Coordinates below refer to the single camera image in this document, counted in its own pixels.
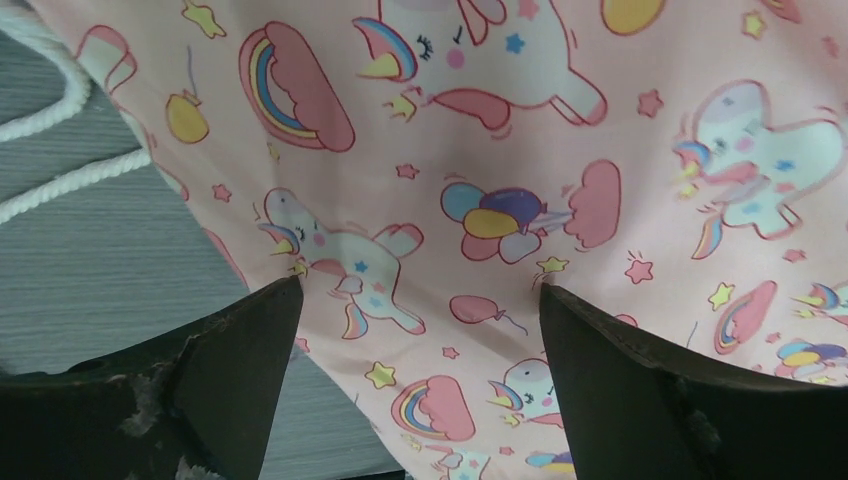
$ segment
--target yellow star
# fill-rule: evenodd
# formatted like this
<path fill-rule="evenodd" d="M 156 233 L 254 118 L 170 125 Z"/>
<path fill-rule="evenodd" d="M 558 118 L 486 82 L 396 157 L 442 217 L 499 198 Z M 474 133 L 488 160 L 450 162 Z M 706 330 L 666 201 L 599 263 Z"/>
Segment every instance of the yellow star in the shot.
<path fill-rule="evenodd" d="M 227 32 L 215 22 L 215 12 L 207 6 L 198 6 L 193 0 L 183 0 L 186 8 L 183 9 L 183 17 L 194 22 L 209 38 L 226 37 Z"/>
<path fill-rule="evenodd" d="M 397 384 L 394 367 L 387 367 L 380 362 L 374 362 L 374 366 L 365 374 L 365 378 L 371 380 L 377 390 L 383 387 L 394 387 Z"/>
<path fill-rule="evenodd" d="M 760 12 L 752 10 L 742 15 L 742 33 L 754 40 L 759 40 L 763 36 L 767 25 Z"/>
<path fill-rule="evenodd" d="M 736 285 L 726 284 L 721 282 L 716 287 L 715 293 L 710 295 L 709 302 L 713 304 L 713 311 L 717 312 L 719 308 L 725 305 L 730 301 L 730 295 L 733 293 L 733 289 L 736 288 Z"/>
<path fill-rule="evenodd" d="M 556 257 L 548 257 L 544 262 L 536 262 L 536 265 L 542 267 L 542 273 L 561 272 L 568 265 L 568 260 L 560 260 Z"/>
<path fill-rule="evenodd" d="M 277 151 L 277 148 L 271 142 L 268 142 L 268 154 L 271 155 L 271 158 L 275 162 L 280 163 L 280 152 Z"/>
<path fill-rule="evenodd" d="M 412 449 L 413 449 L 413 450 L 415 450 L 416 452 L 420 452 L 420 451 L 421 451 L 421 442 L 419 442 L 419 441 L 418 441 L 415 437 L 413 437 L 412 435 L 409 435 L 409 434 L 405 434 L 405 435 L 403 435 L 403 440 L 407 443 L 407 445 L 409 445 L 410 447 L 412 447 Z"/>
<path fill-rule="evenodd" d="M 295 275 L 303 275 L 304 278 L 309 275 L 309 267 L 300 262 L 295 263 L 289 271 L 293 272 Z"/>

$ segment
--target gray floor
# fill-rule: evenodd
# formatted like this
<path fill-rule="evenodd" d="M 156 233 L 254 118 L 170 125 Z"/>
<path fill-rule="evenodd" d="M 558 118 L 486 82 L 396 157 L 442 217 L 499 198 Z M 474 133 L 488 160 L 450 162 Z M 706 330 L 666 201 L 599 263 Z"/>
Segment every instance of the gray floor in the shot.
<path fill-rule="evenodd" d="M 60 75 L 0 37 L 0 123 L 61 97 Z M 0 144 L 0 199 L 137 148 L 97 93 L 84 114 Z M 246 292 L 151 168 L 60 197 L 0 226 L 0 362 L 60 372 L 212 313 Z M 332 480 L 399 467 L 307 358 L 286 375 L 263 479 Z"/>

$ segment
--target blue balloon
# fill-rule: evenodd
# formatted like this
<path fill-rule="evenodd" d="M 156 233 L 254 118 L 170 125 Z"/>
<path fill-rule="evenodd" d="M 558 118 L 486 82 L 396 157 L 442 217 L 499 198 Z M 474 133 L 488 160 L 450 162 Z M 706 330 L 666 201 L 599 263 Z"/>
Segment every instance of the blue balloon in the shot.
<path fill-rule="evenodd" d="M 812 345 L 810 345 L 807 342 L 792 342 L 789 345 L 786 345 L 786 346 L 782 347 L 780 350 L 778 350 L 777 356 L 780 357 L 781 359 L 784 359 L 784 358 L 789 357 L 793 353 L 803 352 L 810 347 L 812 347 Z"/>
<path fill-rule="evenodd" d="M 529 225 L 543 210 L 539 197 L 523 188 L 504 188 L 491 192 L 483 197 L 480 208 L 509 215 L 521 227 Z"/>
<path fill-rule="evenodd" d="M 442 210 L 454 222 L 462 222 L 471 210 L 480 207 L 485 193 L 470 183 L 454 183 L 442 192 Z"/>
<path fill-rule="evenodd" d="M 806 352 L 814 352 L 819 354 L 822 360 L 829 360 L 831 358 L 839 358 L 846 356 L 845 347 L 840 345 L 832 345 L 830 343 L 820 343 L 818 345 L 812 345 L 804 349 Z"/>

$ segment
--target cartoon unicorn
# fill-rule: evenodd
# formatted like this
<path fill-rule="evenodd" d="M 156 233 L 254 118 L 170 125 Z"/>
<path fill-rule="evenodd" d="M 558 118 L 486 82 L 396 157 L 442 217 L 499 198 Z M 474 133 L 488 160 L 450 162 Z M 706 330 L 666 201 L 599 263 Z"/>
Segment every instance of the cartoon unicorn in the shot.
<path fill-rule="evenodd" d="M 443 473 L 439 480 L 482 480 L 483 471 L 491 460 L 489 455 L 441 445 L 428 445 L 427 448 L 445 454 L 433 464 L 433 468 Z"/>
<path fill-rule="evenodd" d="M 265 214 L 270 223 L 259 227 L 277 242 L 277 254 L 297 255 L 308 268 L 341 279 L 331 295 L 351 302 L 345 307 L 348 327 L 342 338 L 365 335 L 368 319 L 392 320 L 408 333 L 424 333 L 424 322 L 394 300 L 399 259 L 411 255 L 424 241 L 418 227 L 390 225 L 373 238 L 330 230 L 285 188 L 268 192 Z"/>
<path fill-rule="evenodd" d="M 563 428 L 554 381 L 544 360 L 522 360 L 506 371 L 503 383 L 489 381 L 489 384 L 497 395 L 491 403 L 514 412 L 504 417 L 512 426 L 526 421 Z"/>
<path fill-rule="evenodd" d="M 802 318 L 826 317 L 848 327 L 848 282 L 838 283 L 832 288 L 814 283 L 808 295 L 795 300 L 810 307 L 798 312 Z"/>
<path fill-rule="evenodd" d="M 379 19 L 353 25 L 372 63 L 361 75 L 406 86 L 389 104 L 412 118 L 437 103 L 495 131 L 512 107 L 553 106 L 575 125 L 607 112 L 601 92 L 571 69 L 569 38 L 551 0 L 378 0 Z"/>
<path fill-rule="evenodd" d="M 727 187 L 712 203 L 693 259 L 711 255 L 724 227 L 753 226 L 772 240 L 791 233 L 801 218 L 789 207 L 842 169 L 845 136 L 835 122 L 810 119 L 773 126 L 768 94 L 754 81 L 721 87 L 700 106 L 694 138 L 675 148 L 684 178 Z"/>

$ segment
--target yellow balloon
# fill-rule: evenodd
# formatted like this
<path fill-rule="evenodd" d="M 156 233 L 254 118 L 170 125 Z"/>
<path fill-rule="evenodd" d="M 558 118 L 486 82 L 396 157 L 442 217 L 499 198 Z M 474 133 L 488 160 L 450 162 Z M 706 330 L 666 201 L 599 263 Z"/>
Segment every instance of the yellow balloon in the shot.
<path fill-rule="evenodd" d="M 183 143 L 197 143 L 209 135 L 209 124 L 198 106 L 200 100 L 189 92 L 168 98 L 165 112 L 174 138 Z"/>
<path fill-rule="evenodd" d="M 518 231 L 518 222 L 504 213 L 475 208 L 462 221 L 465 231 L 477 238 L 501 238 Z"/>
<path fill-rule="evenodd" d="M 601 16 L 617 35 L 633 35 L 648 28 L 660 16 L 665 0 L 601 0 Z"/>
<path fill-rule="evenodd" d="M 804 365 L 812 365 L 819 361 L 821 357 L 815 352 L 797 352 L 783 359 L 783 363 L 787 367 L 802 367 Z"/>

